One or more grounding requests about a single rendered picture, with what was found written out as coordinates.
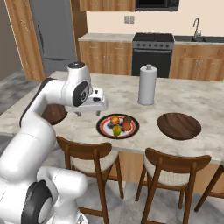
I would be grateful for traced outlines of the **black red white plate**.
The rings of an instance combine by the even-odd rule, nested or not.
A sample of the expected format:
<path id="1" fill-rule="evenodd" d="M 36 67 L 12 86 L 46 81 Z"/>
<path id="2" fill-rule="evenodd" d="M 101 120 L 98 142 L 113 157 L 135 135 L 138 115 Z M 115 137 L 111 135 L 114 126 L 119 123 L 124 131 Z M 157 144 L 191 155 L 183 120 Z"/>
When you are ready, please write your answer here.
<path id="1" fill-rule="evenodd" d="M 125 114 L 111 114 L 102 117 L 96 124 L 96 130 L 104 137 L 124 139 L 134 136 L 139 130 L 136 118 Z"/>

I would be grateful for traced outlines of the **black microwave oven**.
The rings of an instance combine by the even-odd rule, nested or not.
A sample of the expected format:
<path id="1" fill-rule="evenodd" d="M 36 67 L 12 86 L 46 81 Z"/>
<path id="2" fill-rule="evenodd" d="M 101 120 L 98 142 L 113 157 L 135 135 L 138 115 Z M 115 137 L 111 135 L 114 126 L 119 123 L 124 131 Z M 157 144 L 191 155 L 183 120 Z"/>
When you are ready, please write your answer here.
<path id="1" fill-rule="evenodd" d="M 179 0 L 136 0 L 137 11 L 177 11 Z"/>

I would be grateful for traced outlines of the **white paper towel roll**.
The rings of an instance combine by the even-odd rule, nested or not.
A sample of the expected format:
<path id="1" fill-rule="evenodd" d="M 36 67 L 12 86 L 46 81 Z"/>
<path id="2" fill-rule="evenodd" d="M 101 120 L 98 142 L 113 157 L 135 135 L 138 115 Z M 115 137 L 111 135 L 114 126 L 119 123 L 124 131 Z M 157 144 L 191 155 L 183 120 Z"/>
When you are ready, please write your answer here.
<path id="1" fill-rule="evenodd" d="M 148 106 L 154 103 L 158 69 L 151 64 L 140 68 L 138 102 Z"/>

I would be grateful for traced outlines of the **sink with tap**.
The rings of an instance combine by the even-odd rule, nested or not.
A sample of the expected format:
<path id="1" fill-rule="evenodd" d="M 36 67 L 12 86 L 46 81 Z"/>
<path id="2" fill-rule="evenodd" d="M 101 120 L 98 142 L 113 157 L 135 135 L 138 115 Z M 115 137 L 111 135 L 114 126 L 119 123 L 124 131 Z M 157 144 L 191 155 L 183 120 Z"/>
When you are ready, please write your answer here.
<path id="1" fill-rule="evenodd" d="M 200 19 L 197 17 L 193 22 L 195 32 L 192 36 L 176 35 L 174 39 L 178 42 L 207 42 L 207 43 L 221 43 L 224 44 L 224 37 L 203 36 L 199 31 Z"/>

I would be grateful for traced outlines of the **wooden wall cupboards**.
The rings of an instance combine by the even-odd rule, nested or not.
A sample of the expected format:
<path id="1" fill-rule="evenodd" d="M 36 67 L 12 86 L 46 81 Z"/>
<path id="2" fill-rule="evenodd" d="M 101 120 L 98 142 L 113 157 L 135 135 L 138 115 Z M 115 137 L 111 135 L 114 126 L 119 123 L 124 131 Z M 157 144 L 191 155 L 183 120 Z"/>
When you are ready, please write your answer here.
<path id="1" fill-rule="evenodd" d="M 134 11 L 136 0 L 80 0 L 81 11 Z"/>

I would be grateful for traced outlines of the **wooden tall cupboard panel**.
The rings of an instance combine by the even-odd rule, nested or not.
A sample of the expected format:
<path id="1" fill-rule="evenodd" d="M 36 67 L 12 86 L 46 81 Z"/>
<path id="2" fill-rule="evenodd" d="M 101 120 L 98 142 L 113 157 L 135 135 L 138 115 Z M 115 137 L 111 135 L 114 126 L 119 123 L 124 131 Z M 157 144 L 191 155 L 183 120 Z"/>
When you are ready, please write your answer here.
<path id="1" fill-rule="evenodd" d="M 30 0 L 4 0 L 25 77 L 43 81 L 46 76 L 32 19 Z"/>

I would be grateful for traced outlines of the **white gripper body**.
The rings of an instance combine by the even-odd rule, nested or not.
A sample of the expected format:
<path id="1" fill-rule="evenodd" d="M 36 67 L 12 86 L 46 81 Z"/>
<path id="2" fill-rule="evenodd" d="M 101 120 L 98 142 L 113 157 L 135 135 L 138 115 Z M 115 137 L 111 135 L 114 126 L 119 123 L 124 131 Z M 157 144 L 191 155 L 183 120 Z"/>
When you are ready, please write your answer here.
<path id="1" fill-rule="evenodd" d="M 108 109 L 108 101 L 105 96 L 88 97 L 87 100 L 79 107 L 66 106 L 67 112 L 89 112 L 89 111 L 103 111 Z"/>

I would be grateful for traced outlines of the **green yellow mango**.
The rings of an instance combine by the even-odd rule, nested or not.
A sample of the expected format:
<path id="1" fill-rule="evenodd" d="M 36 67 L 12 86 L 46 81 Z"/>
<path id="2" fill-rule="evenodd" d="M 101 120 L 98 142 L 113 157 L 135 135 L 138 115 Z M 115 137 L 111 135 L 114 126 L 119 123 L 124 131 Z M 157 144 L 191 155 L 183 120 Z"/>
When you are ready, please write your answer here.
<path id="1" fill-rule="evenodd" d="M 121 127 L 118 125 L 114 126 L 112 130 L 115 137 L 118 137 L 122 132 Z"/>

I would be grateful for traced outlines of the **wooden base cupboards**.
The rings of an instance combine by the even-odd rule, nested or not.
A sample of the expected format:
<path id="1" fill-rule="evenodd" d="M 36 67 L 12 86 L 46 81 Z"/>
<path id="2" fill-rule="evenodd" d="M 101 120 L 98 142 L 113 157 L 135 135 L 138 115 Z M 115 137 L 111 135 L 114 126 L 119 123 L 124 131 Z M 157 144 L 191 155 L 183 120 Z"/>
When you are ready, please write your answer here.
<path id="1" fill-rule="evenodd" d="M 131 75 L 132 44 L 81 41 L 80 60 L 91 74 Z"/>
<path id="2" fill-rule="evenodd" d="M 223 81 L 224 45 L 175 45 L 170 78 Z"/>

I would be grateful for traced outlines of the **black oven with hob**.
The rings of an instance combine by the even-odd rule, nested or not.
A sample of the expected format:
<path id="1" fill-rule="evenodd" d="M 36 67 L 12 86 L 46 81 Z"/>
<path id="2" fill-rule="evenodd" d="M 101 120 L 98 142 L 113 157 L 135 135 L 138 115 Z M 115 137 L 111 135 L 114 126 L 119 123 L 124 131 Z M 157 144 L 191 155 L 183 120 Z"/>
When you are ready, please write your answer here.
<path id="1" fill-rule="evenodd" d="M 138 32 L 132 40 L 131 75 L 139 76 L 140 68 L 151 64 L 157 69 L 158 78 L 168 78 L 173 47 L 171 33 Z"/>

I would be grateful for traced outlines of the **grey fridge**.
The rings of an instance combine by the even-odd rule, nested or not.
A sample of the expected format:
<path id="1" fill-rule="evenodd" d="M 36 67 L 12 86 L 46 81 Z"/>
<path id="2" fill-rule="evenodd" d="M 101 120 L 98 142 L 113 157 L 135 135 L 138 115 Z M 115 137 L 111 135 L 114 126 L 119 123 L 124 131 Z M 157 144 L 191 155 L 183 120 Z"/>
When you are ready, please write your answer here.
<path id="1" fill-rule="evenodd" d="M 76 60 L 70 0 L 30 0 L 30 6 L 45 73 L 66 71 Z"/>

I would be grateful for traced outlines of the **dark wooden bowl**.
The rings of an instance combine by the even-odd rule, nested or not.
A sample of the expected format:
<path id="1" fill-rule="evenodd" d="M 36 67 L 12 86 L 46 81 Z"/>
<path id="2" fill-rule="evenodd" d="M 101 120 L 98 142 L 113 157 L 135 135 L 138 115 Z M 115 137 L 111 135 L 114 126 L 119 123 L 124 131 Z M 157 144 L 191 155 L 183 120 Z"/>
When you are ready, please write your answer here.
<path id="1" fill-rule="evenodd" d="M 193 117 L 182 113 L 166 113 L 157 119 L 160 131 L 175 140 L 195 138 L 201 132 L 200 123 Z"/>
<path id="2" fill-rule="evenodd" d="M 45 108 L 42 117 L 51 125 L 55 125 L 63 121 L 67 116 L 66 109 L 63 105 L 48 104 Z"/>

